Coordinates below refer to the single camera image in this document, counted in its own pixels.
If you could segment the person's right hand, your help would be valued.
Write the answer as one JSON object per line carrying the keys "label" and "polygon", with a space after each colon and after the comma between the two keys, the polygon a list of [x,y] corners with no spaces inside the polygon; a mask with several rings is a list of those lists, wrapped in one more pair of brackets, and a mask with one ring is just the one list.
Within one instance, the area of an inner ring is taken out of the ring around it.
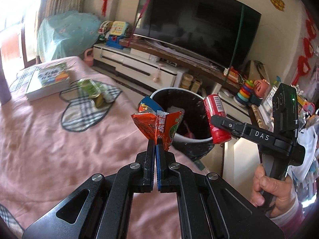
{"label": "person's right hand", "polygon": [[261,194],[262,190],[276,197],[274,208],[269,214],[270,218],[285,214],[295,203],[296,193],[290,176],[288,175],[284,181],[270,178],[266,176],[263,166],[259,164],[252,179],[252,193],[250,197],[250,202],[255,207],[261,207],[266,202]]}

